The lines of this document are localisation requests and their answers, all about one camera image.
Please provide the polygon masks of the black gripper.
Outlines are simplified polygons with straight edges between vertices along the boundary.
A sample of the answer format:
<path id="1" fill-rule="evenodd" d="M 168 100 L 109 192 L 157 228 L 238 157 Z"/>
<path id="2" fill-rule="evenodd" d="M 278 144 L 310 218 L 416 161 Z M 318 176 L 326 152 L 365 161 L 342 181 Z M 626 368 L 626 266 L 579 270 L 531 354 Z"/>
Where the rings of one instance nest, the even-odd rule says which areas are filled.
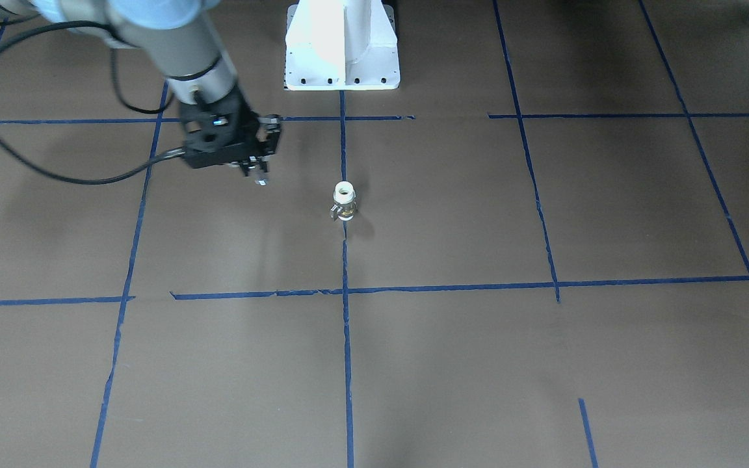
<path id="1" fill-rule="evenodd" d="M 245 177 L 254 177 L 256 172 L 269 174 L 270 156 L 276 154 L 282 138 L 282 116 L 255 114 L 240 88 L 232 88 L 225 97 L 214 103 L 208 103 L 205 98 L 202 98 L 201 104 L 180 103 L 179 121 L 185 134 L 209 125 L 238 125 L 244 129 L 250 128 L 249 134 L 257 139 L 257 156 L 238 160 L 238 168 Z"/>

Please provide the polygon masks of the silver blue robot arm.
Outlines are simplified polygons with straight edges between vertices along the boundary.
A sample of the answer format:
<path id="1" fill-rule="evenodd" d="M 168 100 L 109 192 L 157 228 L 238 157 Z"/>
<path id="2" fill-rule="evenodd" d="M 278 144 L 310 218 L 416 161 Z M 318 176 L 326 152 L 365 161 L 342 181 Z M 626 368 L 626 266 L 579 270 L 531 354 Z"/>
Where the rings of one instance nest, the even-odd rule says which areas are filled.
<path id="1" fill-rule="evenodd" d="M 56 31 L 97 36 L 113 50 L 139 49 L 161 72 L 179 103 L 182 146 L 131 171 L 101 179 L 65 177 L 30 162 L 0 137 L 0 148 L 42 177 L 76 185 L 119 183 L 157 163 L 182 160 L 193 169 L 232 166 L 259 186 L 268 183 L 282 118 L 260 116 L 247 103 L 237 69 L 208 11 L 214 1 L 0 1 L 0 26 L 33 17 L 46 24 L 0 44 L 0 55 L 34 36 Z"/>

